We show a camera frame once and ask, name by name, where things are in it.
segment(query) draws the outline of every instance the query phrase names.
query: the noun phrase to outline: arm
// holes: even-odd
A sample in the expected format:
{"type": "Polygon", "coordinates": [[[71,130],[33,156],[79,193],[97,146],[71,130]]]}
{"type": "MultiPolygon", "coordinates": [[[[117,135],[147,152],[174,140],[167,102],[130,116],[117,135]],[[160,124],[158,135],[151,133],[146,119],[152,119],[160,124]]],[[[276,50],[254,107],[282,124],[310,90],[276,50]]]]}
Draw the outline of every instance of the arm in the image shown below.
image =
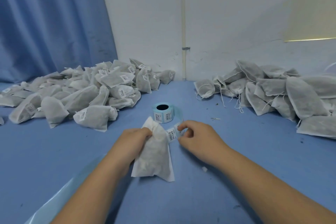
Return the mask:
{"type": "Polygon", "coordinates": [[[125,130],[51,224],[104,223],[119,180],[151,134],[148,128],[125,130]]]}
{"type": "Polygon", "coordinates": [[[188,120],[180,144],[237,186],[264,223],[336,223],[336,214],[227,146],[210,125],[188,120]]]}

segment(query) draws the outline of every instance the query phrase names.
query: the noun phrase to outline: forearm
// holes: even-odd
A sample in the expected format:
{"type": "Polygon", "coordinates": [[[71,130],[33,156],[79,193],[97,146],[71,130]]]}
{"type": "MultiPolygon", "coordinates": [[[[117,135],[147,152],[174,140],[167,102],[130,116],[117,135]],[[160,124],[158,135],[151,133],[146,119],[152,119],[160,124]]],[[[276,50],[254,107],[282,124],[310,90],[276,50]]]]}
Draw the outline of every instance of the forearm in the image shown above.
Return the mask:
{"type": "Polygon", "coordinates": [[[235,150],[224,147],[216,162],[264,223],[336,223],[334,213],[235,150]]]}
{"type": "Polygon", "coordinates": [[[109,154],[86,178],[52,224],[105,223],[121,171],[109,154]]]}

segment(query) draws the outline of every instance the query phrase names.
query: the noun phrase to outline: white pipe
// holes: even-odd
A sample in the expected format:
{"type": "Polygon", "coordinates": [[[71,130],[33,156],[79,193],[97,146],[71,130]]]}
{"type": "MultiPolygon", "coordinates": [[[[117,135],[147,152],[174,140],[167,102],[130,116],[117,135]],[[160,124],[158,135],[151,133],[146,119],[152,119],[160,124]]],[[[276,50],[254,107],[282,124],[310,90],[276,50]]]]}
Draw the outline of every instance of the white pipe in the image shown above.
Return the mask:
{"type": "MultiPolygon", "coordinates": [[[[182,48],[186,47],[186,0],[181,0],[182,48]]],[[[182,50],[182,79],[187,78],[186,50],[182,50]]]]}

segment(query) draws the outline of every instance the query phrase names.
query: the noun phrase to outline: pile of tea bags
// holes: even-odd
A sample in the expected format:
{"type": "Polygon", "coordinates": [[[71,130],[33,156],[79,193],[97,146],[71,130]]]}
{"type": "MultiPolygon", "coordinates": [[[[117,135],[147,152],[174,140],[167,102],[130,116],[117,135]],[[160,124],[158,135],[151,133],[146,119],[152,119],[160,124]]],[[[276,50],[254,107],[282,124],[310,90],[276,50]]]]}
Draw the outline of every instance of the pile of tea bags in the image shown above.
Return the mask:
{"type": "Polygon", "coordinates": [[[300,76],[294,68],[238,60],[230,73],[195,82],[195,87],[201,98],[217,93],[238,98],[240,112],[243,107],[252,107],[258,116],[278,111],[286,119],[299,120],[297,133],[336,139],[334,75],[300,76]]]}
{"type": "Polygon", "coordinates": [[[84,69],[66,68],[3,90],[0,106],[16,107],[9,115],[15,124],[46,118],[54,128],[73,118],[79,125],[105,132],[121,108],[134,107],[141,92],[158,90],[160,82],[168,84],[174,75],[172,70],[154,72],[135,59],[130,64],[114,60],[84,69]]]}

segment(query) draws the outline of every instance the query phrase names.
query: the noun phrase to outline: table surface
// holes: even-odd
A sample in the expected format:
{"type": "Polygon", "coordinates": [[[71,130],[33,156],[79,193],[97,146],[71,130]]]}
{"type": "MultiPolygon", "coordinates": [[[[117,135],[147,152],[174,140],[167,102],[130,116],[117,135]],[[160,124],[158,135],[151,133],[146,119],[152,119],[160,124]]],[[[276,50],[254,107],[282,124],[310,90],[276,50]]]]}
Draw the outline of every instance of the table surface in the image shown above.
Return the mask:
{"type": "MultiPolygon", "coordinates": [[[[24,223],[73,175],[106,153],[124,129],[140,128],[152,114],[151,105],[163,101],[179,106],[185,120],[212,125],[233,149],[336,212],[336,141],[297,134],[296,124],[277,113],[256,116],[249,108],[240,113],[234,108],[236,99],[229,102],[224,97],[226,108],[218,94],[199,101],[192,82],[171,82],[143,94],[134,108],[121,110],[105,133],[73,120],[53,129],[45,119],[12,124],[8,115],[13,109],[0,108],[6,121],[0,126],[0,223],[24,223]]],[[[108,222],[260,222],[224,175],[191,156],[177,141],[170,144],[170,152],[176,181],[129,178],[119,211],[108,222]]]]}

